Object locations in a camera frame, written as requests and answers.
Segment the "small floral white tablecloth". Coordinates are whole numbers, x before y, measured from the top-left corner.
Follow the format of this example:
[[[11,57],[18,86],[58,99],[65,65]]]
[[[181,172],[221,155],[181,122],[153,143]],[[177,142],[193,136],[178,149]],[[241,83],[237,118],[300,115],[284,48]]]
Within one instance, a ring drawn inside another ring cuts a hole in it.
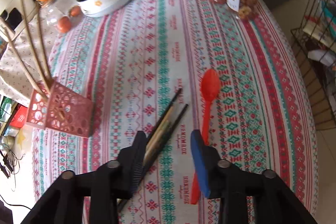
[[[57,0],[55,7],[60,10],[61,15],[68,15],[71,7],[75,6],[75,0]],[[56,58],[56,51],[61,49],[60,44],[68,44],[79,36],[83,22],[88,17],[80,14],[71,19],[72,28],[66,34],[58,31],[56,26],[48,25],[46,20],[46,10],[41,10],[41,29],[43,31],[43,42],[46,50],[47,61],[51,69],[51,74],[57,76],[59,68],[63,63],[63,58]],[[14,41],[15,48],[19,53],[26,68],[36,81],[41,77],[36,69],[35,61],[32,56],[29,44],[27,42],[26,30],[23,30]],[[1,57],[1,94],[7,98],[15,100],[17,103],[28,107],[30,104],[31,94],[34,91],[29,80],[27,79],[18,59],[13,53],[11,46],[7,46],[5,53]]]

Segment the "black chopstick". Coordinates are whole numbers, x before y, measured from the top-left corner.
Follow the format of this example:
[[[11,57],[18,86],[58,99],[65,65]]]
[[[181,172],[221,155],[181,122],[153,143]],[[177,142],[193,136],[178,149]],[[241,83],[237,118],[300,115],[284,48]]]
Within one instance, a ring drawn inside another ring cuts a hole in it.
[[[178,89],[173,99],[170,101],[168,106],[165,108],[163,114],[161,115],[161,117],[159,118],[155,126],[153,127],[151,133],[147,137],[146,152],[149,152],[152,149],[154,144],[157,142],[157,139],[160,138],[161,133],[163,133],[165,129],[167,128],[167,125],[169,124],[169,121],[170,121],[170,115],[173,111],[173,106],[182,91],[183,91],[182,88]]]
[[[154,129],[154,131],[150,135],[148,135],[146,150],[142,162],[138,161],[130,169],[131,197],[133,197],[135,191],[139,186],[139,183],[144,179],[146,174],[149,172],[151,166],[157,160],[159,154],[165,148],[165,145],[171,138],[173,132],[177,128],[177,125],[179,125],[179,122],[183,118],[186,110],[188,109],[188,106],[188,104],[185,104],[185,106],[183,106],[183,109],[178,114],[176,120],[174,120],[173,123],[171,123],[170,121],[170,116],[174,110],[174,104],[167,107],[157,123],[157,128]]]

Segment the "striped patterned tablecloth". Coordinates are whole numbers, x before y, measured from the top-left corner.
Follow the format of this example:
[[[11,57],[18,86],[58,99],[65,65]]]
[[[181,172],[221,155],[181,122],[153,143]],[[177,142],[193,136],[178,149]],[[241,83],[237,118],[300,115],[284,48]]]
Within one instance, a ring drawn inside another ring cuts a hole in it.
[[[121,213],[122,223],[217,223],[219,203],[190,203],[190,134],[201,128],[200,84],[217,71],[209,142],[253,173],[274,170],[307,210],[318,201],[317,139],[292,48],[266,5],[243,22],[209,0],[132,0],[102,18],[84,17],[52,39],[58,81],[94,103],[88,139],[35,130],[34,192],[65,170],[86,173],[115,159],[137,131],[150,133],[173,96],[181,122]]]

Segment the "light bamboo chopstick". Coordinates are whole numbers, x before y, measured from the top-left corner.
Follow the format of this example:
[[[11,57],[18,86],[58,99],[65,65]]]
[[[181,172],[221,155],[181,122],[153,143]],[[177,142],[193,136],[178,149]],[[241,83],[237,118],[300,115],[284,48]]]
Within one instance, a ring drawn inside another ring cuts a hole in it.
[[[171,126],[171,116],[174,110],[174,106],[171,106],[155,131],[153,137],[150,139],[146,146],[146,153],[143,159],[143,169],[148,169],[156,161],[156,158],[161,153],[161,145],[163,144],[164,137],[168,133]]]

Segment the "pink perforated plastic utensil basket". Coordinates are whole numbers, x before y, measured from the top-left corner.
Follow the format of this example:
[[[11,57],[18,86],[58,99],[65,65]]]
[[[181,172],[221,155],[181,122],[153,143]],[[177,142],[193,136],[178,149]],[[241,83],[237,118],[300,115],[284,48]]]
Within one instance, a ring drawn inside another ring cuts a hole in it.
[[[44,84],[38,87],[47,96],[45,101],[37,92],[31,94],[26,124],[41,130],[51,129],[88,138],[91,134],[93,102],[55,81],[48,93]]]

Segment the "clear glass jar wooden lid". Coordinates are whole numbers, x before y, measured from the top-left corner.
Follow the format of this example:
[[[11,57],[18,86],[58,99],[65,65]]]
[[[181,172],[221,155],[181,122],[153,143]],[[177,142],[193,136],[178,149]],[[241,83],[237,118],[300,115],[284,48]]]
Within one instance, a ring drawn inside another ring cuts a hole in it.
[[[43,3],[41,14],[46,24],[61,34],[72,30],[83,18],[76,0],[48,0]]]

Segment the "plain wooden chopstick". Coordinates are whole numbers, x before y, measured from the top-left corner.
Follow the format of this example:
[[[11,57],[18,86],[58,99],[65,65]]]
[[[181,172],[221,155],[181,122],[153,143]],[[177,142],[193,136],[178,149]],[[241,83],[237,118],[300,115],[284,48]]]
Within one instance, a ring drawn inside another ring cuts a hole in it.
[[[20,3],[21,3],[22,12],[23,12],[23,21],[24,21],[25,28],[26,28],[26,31],[27,31],[27,37],[28,37],[30,50],[32,51],[33,58],[34,58],[34,61],[35,61],[35,65],[37,66],[39,75],[42,78],[44,87],[45,87],[46,91],[48,92],[48,94],[50,94],[50,88],[49,88],[49,83],[48,83],[47,77],[45,76],[45,73],[44,73],[44,70],[42,68],[41,62],[39,61],[39,58],[38,58],[38,55],[37,55],[37,51],[36,51],[35,46],[33,44],[31,32],[30,32],[30,29],[29,29],[29,24],[28,24],[28,21],[27,21],[27,14],[26,14],[26,11],[25,11],[24,0],[20,0]]]

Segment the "red plastic spoon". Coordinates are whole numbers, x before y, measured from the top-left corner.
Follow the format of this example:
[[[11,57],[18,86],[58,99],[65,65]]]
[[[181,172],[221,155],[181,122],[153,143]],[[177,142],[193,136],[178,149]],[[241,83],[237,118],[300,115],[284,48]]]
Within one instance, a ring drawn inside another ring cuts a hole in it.
[[[217,72],[214,69],[208,69],[201,81],[201,94],[205,101],[205,114],[203,117],[203,127],[201,130],[202,138],[205,145],[209,145],[209,127],[210,127],[210,111],[213,100],[218,96],[221,87],[221,82]],[[197,171],[194,172],[193,184],[191,188],[192,205],[197,204],[201,190],[199,185],[199,176]]]

